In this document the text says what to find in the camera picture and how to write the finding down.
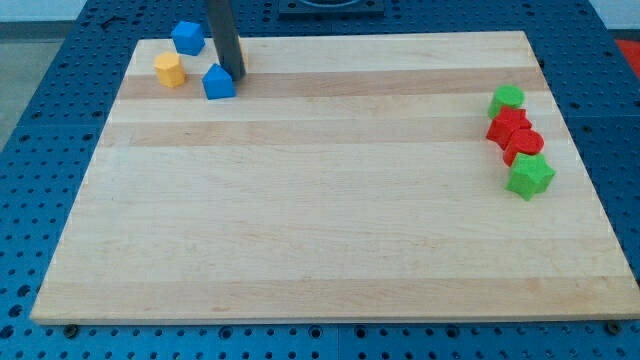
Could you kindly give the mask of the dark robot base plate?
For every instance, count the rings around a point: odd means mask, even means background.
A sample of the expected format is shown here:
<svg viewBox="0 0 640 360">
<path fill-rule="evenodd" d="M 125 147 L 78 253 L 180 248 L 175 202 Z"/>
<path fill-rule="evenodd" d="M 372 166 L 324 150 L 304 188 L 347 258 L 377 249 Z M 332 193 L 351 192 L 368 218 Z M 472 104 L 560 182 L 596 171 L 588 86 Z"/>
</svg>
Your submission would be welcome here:
<svg viewBox="0 0 640 360">
<path fill-rule="evenodd" d="M 385 5 L 383 0 L 279 0 L 277 12 L 279 19 L 303 16 L 383 16 Z"/>
</svg>

